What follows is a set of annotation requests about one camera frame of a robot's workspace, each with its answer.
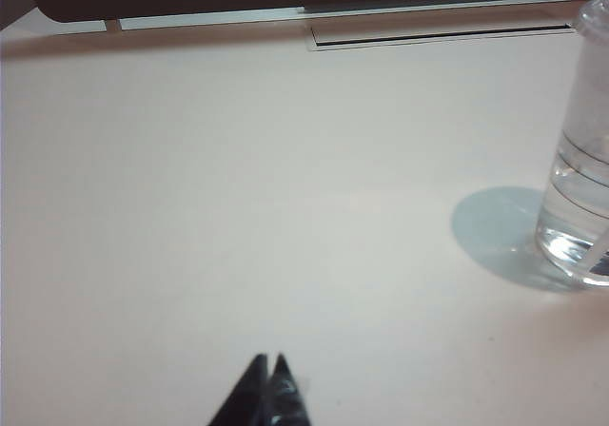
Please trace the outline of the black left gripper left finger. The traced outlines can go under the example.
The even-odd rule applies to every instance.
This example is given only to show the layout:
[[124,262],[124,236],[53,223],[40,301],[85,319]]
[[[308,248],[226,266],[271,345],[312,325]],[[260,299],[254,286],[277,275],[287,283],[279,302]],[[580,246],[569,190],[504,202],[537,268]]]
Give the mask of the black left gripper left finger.
[[267,378],[267,355],[258,354],[242,372],[208,425],[265,425],[265,390]]

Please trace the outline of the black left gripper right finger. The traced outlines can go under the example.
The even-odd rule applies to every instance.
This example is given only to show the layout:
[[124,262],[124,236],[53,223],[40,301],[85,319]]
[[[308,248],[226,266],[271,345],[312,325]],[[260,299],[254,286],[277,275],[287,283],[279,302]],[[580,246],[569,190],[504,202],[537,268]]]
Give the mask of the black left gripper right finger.
[[304,397],[284,354],[277,357],[266,386],[265,412],[267,425],[311,425]]

